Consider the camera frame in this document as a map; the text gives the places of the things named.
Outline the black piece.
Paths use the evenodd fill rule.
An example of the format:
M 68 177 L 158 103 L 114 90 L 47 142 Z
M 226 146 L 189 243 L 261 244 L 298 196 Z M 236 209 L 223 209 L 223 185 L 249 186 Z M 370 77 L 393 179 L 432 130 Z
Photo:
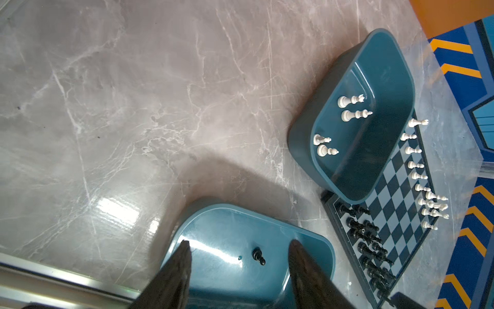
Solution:
M 348 208 L 343 203 L 341 203 L 337 206 L 337 211 L 339 211 L 341 213 L 347 213 L 348 215 L 350 215 L 352 217 L 356 216 L 356 211 L 354 209 Z
M 379 291 L 377 292 L 377 296 L 378 296 L 381 300 L 383 300 L 383 301 L 386 301 L 386 302 L 388 302 L 388 303 L 390 302 L 390 299 L 388 298 L 388 296 L 389 296 L 389 295 L 388 295 L 388 294 L 386 294 L 386 293 L 385 293 L 384 291 L 382 291 L 382 290 L 379 290 Z
M 386 269 L 367 269 L 367 271 L 371 278 L 376 278 L 384 282 L 388 282 L 390 280 L 389 273 Z
M 380 272 L 384 278 L 387 278 L 389 280 L 396 280 L 396 276 L 394 276 L 389 269 L 382 268 L 380 269 Z
M 376 225 L 374 225 L 372 222 L 370 222 L 369 220 L 365 220 L 363 222 L 363 225 L 364 225 L 364 228 L 366 230 L 372 230 L 374 232 L 378 232 L 380 230 L 379 227 L 377 227 Z
M 367 243 L 373 242 L 372 235 L 369 233 L 366 233 L 364 230 L 350 229 L 349 235 L 355 239 L 363 239 Z
M 262 266 L 266 265 L 266 260 L 262 255 L 262 250 L 259 247 L 254 248 L 252 252 L 252 257 L 254 260 L 258 261 Z
M 363 215 L 363 214 L 371 215 L 370 214 L 371 212 L 366 207 L 364 207 L 362 205 L 354 205 L 354 206 L 352 206 L 352 208 L 358 216 Z
M 378 252 L 376 254 L 376 258 L 379 261 L 388 263 L 390 266 L 394 265 L 394 262 L 392 260 L 388 259 L 388 257 L 383 252 Z
M 381 271 L 382 269 L 376 266 L 371 259 L 368 257 L 363 257 L 361 259 L 361 264 L 365 269 L 370 269 L 370 270 L 375 270 L 375 271 Z
M 372 233 L 371 231 L 368 231 L 365 233 L 365 237 L 368 240 L 368 242 L 377 242 L 377 243 L 382 243 L 382 239 L 379 238 L 377 235 Z
M 359 223 L 353 217 L 348 217 L 347 218 L 347 221 L 346 221 L 346 224 L 351 229 L 356 229 L 356 230 L 364 231 L 365 232 L 365 225 Z
M 388 294 L 390 292 L 389 287 L 378 278 L 371 279 L 370 285 L 373 288 L 381 291 L 383 294 Z
M 370 250 L 370 248 L 364 242 L 358 244 L 358 251 L 377 260 L 380 258 L 380 255 L 377 252 Z
M 388 250 L 386 250 L 385 248 L 383 248 L 379 243 L 377 242 L 374 242 L 371 244 L 370 246 L 373 251 L 376 251 L 376 252 L 381 252 L 382 254 L 388 254 Z

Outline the white pawn two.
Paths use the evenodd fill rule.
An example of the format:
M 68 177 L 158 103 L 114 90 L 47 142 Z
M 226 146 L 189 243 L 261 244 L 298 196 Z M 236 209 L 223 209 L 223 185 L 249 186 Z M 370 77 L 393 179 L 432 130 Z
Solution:
M 421 154 L 422 152 L 423 151 L 420 148 L 412 148 L 410 146 L 405 148 L 405 153 L 407 155 L 411 155 L 411 154 L 414 154 L 414 153 Z

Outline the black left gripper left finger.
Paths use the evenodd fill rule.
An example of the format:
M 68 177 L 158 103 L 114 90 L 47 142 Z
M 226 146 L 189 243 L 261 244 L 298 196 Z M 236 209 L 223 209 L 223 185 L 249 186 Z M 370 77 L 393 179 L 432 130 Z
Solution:
M 191 270 L 190 243 L 182 241 L 129 308 L 186 308 Z

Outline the white pawn four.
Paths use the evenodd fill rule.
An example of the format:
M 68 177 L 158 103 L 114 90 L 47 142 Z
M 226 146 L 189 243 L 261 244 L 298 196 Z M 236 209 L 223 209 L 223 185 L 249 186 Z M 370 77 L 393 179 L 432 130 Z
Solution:
M 422 175 L 422 174 L 419 174 L 419 173 L 417 173 L 415 171 L 411 172 L 410 177 L 413 180 L 428 180 L 428 176 L 427 175 Z

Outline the white bishop on board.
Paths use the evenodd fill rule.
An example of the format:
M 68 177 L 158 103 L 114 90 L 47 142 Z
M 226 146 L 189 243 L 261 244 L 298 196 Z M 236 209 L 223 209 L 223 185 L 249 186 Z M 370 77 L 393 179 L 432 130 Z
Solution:
M 425 193 L 425 197 L 427 200 L 441 200 L 441 201 L 448 201 L 448 198 L 445 197 L 445 196 L 441 196 L 441 195 L 438 195 L 438 194 L 434 194 L 432 191 L 427 191 Z

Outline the black and silver chessboard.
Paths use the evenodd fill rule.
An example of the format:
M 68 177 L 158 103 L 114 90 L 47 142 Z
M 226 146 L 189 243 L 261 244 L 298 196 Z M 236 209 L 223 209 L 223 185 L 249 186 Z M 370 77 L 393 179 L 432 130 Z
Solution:
M 405 153 L 405 148 L 409 146 L 422 150 L 425 148 L 422 130 L 418 126 L 405 126 L 402 131 L 415 134 L 418 137 L 414 140 L 397 141 L 374 189 L 368 198 L 359 204 L 366 207 L 371 214 L 353 217 L 361 224 L 365 220 L 369 220 L 380 228 L 378 232 L 366 229 L 365 232 L 371 231 L 382 239 L 380 245 L 388 250 L 386 256 L 394 262 L 393 266 L 358 251 L 358 244 L 361 242 L 364 242 L 373 251 L 372 243 L 350 236 L 349 230 L 351 228 L 347 226 L 346 221 L 348 217 L 352 216 L 337 211 L 337 206 L 341 203 L 351 209 L 353 209 L 353 205 L 330 191 L 324 191 L 321 197 L 323 207 L 334 226 L 347 259 L 358 278 L 365 297 L 373 308 L 381 308 L 384 301 L 377 296 L 378 290 L 370 285 L 371 279 L 374 278 L 369 276 L 367 269 L 361 264 L 361 259 L 368 257 L 376 266 L 381 269 L 389 269 L 396 276 L 396 280 L 383 281 L 391 292 L 430 232 L 428 229 L 422 228 L 421 223 L 427 221 L 433 225 L 437 221 L 435 217 L 422 215 L 423 206 L 418 204 L 418 200 L 424 198 L 425 193 L 414 189 L 416 184 L 434 188 L 427 154 L 425 151 L 421 154 Z M 423 169 L 409 169 L 407 167 L 409 161 L 424 164 L 425 167 Z M 410 177 L 413 171 L 427 175 L 428 180 L 413 180 Z

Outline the black piece on board eight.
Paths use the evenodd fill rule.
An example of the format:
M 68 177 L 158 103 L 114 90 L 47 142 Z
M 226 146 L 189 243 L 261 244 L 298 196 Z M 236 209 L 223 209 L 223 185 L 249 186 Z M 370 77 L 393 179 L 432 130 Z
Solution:
M 364 242 L 358 244 L 358 251 L 377 260 L 380 258 L 380 255 L 377 252 L 370 250 L 370 248 Z

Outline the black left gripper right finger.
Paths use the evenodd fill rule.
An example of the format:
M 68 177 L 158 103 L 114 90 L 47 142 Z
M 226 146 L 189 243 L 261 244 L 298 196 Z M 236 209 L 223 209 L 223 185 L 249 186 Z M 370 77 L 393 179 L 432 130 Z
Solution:
M 297 308 L 353 307 L 296 239 L 289 245 L 288 266 Z

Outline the white pawn one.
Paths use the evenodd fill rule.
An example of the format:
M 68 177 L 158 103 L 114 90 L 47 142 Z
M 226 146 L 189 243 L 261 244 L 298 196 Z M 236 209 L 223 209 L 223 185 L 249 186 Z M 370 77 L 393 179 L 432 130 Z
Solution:
M 407 133 L 403 133 L 401 136 L 400 136 L 400 140 L 401 141 L 407 141 L 407 140 L 414 140 L 414 139 L 417 139 L 417 135 L 415 134 L 407 134 Z

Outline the teal tray with black pieces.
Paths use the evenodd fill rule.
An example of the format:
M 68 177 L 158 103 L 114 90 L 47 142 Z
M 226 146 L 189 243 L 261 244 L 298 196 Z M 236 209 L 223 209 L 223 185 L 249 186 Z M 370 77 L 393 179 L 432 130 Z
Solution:
M 334 277 L 336 257 L 328 239 L 219 198 L 192 202 L 178 223 L 164 260 L 182 241 L 189 241 L 188 308 L 295 308 L 288 266 L 294 239 L 325 275 Z M 262 250 L 265 266 L 252 257 L 256 247 Z

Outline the white piece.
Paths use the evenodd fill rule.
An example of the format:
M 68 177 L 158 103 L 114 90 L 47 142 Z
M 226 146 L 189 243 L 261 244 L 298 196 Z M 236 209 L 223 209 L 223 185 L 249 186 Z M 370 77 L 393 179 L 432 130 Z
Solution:
M 352 96 L 352 97 L 341 96 L 338 99 L 337 104 L 339 108 L 346 108 L 350 104 L 361 103 L 364 100 L 365 100 L 364 94 L 361 94 L 359 96 Z
M 316 150 L 316 153 L 319 157 L 325 157 L 328 155 L 334 156 L 339 153 L 339 150 L 335 148 L 328 148 L 326 145 L 320 144 Z
M 319 134 L 315 134 L 313 137 L 313 144 L 314 145 L 320 145 L 320 144 L 325 144 L 331 142 L 332 139 L 329 137 L 323 137 Z
M 352 119 L 360 119 L 360 118 L 367 118 L 369 115 L 372 115 L 373 112 L 369 111 L 367 109 L 364 109 L 362 111 L 356 111 L 356 112 L 351 112 L 349 110 L 345 110 L 341 114 L 341 118 L 344 122 L 349 122 Z

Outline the white piece in tray four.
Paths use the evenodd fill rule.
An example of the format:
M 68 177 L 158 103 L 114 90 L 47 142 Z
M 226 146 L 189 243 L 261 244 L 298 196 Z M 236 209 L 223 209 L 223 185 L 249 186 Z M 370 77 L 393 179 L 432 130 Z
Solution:
M 320 144 L 316 150 L 316 153 L 319 157 L 325 157 L 328 155 L 334 156 L 339 153 L 339 150 L 335 148 L 328 148 L 326 145 Z

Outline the white rook far right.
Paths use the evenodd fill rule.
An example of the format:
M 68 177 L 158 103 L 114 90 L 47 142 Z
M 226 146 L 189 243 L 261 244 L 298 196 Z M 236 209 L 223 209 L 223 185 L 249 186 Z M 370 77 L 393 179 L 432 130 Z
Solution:
M 435 218 L 437 218 L 437 217 L 441 217 L 441 218 L 444 218 L 444 219 L 446 219 L 446 220 L 448 220 L 448 219 L 450 218 L 450 216 L 449 216 L 448 214 L 443 213 L 443 212 L 440 212 L 440 211 L 438 211 L 437 209 L 432 209 L 432 210 L 430 211 L 430 215 L 431 215 L 432 217 L 435 217 Z

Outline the black piece on board ten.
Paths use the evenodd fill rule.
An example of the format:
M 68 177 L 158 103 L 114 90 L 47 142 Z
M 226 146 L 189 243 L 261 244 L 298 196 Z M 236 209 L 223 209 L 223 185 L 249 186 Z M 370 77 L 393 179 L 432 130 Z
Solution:
M 361 259 L 361 264 L 365 269 L 370 269 L 370 270 L 375 270 L 375 271 L 381 271 L 382 269 L 376 266 L 371 259 L 368 257 L 363 257 Z

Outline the black piece on board two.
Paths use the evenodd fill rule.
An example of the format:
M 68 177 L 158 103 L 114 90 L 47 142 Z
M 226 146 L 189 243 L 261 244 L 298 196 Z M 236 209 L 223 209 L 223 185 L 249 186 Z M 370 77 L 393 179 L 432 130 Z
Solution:
M 378 232 L 380 230 L 379 227 L 377 227 L 376 225 L 374 225 L 372 222 L 370 222 L 369 220 L 365 220 L 363 222 L 363 225 L 364 225 L 364 228 L 366 230 L 372 230 L 374 232 Z

